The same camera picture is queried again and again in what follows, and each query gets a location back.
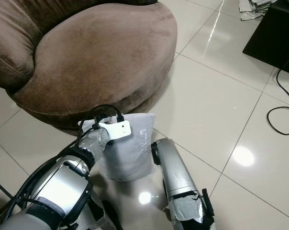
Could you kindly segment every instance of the chair cushion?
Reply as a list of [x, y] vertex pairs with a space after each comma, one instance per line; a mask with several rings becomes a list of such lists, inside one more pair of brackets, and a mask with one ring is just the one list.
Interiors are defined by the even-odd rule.
[[94, 6], [42, 38], [32, 78], [10, 96], [59, 128], [76, 128], [88, 110], [103, 103], [127, 113], [164, 81], [176, 40], [176, 21], [162, 3]]

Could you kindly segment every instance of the brown armchair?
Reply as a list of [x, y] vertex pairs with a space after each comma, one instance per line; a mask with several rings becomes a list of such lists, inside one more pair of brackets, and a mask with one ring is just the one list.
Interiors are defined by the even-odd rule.
[[99, 104], [128, 113], [155, 101], [176, 21], [155, 0], [108, 2], [0, 0], [0, 87], [19, 107], [74, 133]]

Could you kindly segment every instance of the white bag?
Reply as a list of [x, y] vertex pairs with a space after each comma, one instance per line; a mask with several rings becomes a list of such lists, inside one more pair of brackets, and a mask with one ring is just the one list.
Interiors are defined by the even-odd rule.
[[[153, 172], [151, 136], [155, 114], [126, 114], [123, 117], [130, 122], [131, 135], [109, 142], [97, 164], [103, 176], [127, 182]], [[109, 122], [116, 123], [116, 116]], [[83, 131], [93, 123], [93, 120], [85, 121]]]

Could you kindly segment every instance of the tile floor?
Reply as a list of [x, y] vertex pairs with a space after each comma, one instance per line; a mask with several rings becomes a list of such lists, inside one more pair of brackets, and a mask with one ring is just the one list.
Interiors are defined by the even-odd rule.
[[[178, 22], [178, 45], [165, 90], [150, 112], [153, 139], [174, 139], [199, 189], [207, 188], [218, 230], [289, 230], [289, 136], [267, 124], [266, 113], [289, 105], [277, 69], [242, 50], [260, 20], [241, 22], [238, 0], [161, 0]], [[289, 90], [289, 74], [280, 81]], [[289, 111], [272, 122], [289, 130]], [[46, 125], [0, 89], [0, 183], [15, 193], [35, 168], [74, 137]], [[132, 183], [92, 172], [125, 230], [169, 230], [160, 169]], [[152, 201], [138, 202], [149, 191]], [[0, 207], [7, 198], [0, 191]]]

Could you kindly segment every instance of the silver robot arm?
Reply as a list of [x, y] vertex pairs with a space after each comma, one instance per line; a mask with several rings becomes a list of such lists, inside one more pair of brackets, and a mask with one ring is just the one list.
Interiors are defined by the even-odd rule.
[[214, 212], [206, 189], [200, 194], [173, 140], [151, 145], [154, 163], [161, 166], [175, 230], [215, 230]]
[[100, 226], [116, 229], [89, 181], [89, 172], [109, 140], [108, 131], [100, 127], [84, 136], [78, 148], [64, 149], [57, 162], [35, 183], [30, 196], [32, 203], [6, 220], [0, 230], [56, 230], [60, 225], [72, 223], [72, 230]]

